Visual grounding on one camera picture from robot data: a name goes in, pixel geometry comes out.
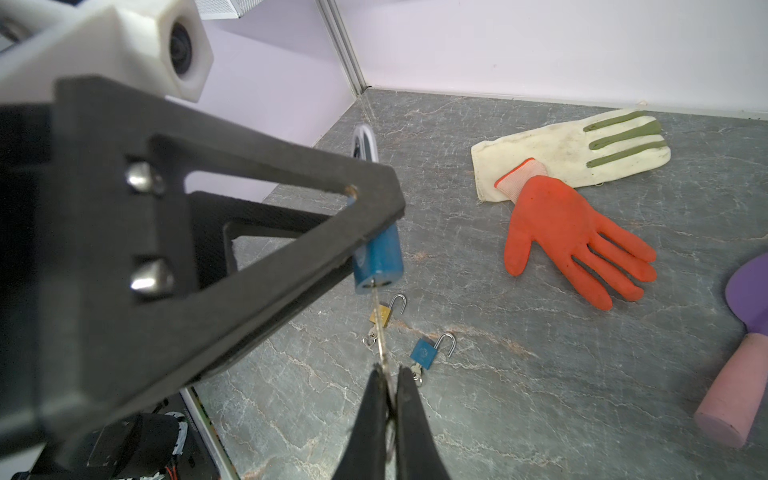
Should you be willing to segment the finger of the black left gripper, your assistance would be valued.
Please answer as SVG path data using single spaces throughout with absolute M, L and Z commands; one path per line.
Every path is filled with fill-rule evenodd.
M 218 354 L 191 382 L 213 376 L 274 334 L 352 270 L 348 214 L 306 212 L 195 192 L 191 220 L 207 318 L 224 329 Z M 288 245 L 239 269 L 233 242 L 275 237 Z

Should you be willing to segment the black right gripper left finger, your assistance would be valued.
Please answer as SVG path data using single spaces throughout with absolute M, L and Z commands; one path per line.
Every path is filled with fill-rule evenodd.
M 333 480 L 385 478 L 389 412 L 386 376 L 381 366 L 375 365 Z

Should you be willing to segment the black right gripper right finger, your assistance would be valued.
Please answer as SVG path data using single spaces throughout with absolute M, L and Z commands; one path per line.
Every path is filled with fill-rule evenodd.
M 449 480 L 413 372 L 401 366 L 396 391 L 396 478 Z

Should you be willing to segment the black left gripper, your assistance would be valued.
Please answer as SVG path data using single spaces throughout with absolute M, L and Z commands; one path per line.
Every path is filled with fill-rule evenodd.
M 1 453 L 131 414 L 218 354 L 191 196 L 346 213 L 354 252 L 399 219 L 388 167 L 99 78 L 1 107 Z M 233 242 L 239 269 L 288 245 Z

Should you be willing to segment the silver key for blue padlock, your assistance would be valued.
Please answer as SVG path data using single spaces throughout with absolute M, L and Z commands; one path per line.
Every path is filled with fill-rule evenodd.
M 379 287 L 375 279 L 371 280 L 370 287 L 371 287 L 371 294 L 372 294 L 372 300 L 373 300 L 373 311 L 376 317 L 374 326 L 377 332 L 376 344 L 378 345 L 378 352 L 380 357 L 379 364 L 381 366 L 381 370 L 382 370 L 385 384 L 386 384 L 387 401 L 389 404 L 389 409 L 391 411 L 394 411 L 396 408 L 396 392 L 395 392 L 396 386 L 393 384 L 393 379 L 392 379 L 390 355 L 389 355 L 389 350 L 387 348 L 386 337 L 385 337 L 386 322 L 384 321 L 384 319 L 389 320 L 391 318 L 392 306 L 389 306 L 389 312 L 385 316 L 383 316 L 380 311 L 381 301 L 380 301 L 380 295 L 379 295 Z

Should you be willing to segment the silver key for small padlock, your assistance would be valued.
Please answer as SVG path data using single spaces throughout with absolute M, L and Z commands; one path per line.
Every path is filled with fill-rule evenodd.
M 423 369 L 420 365 L 414 364 L 410 368 L 413 380 L 418 388 L 423 384 Z

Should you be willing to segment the brass padlock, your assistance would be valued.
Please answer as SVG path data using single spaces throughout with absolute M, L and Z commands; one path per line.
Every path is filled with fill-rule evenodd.
M 407 304 L 408 299 L 404 294 L 396 294 L 388 303 L 380 303 L 372 311 L 369 321 L 376 324 L 378 320 L 381 320 L 383 326 L 386 327 L 391 318 L 403 315 Z

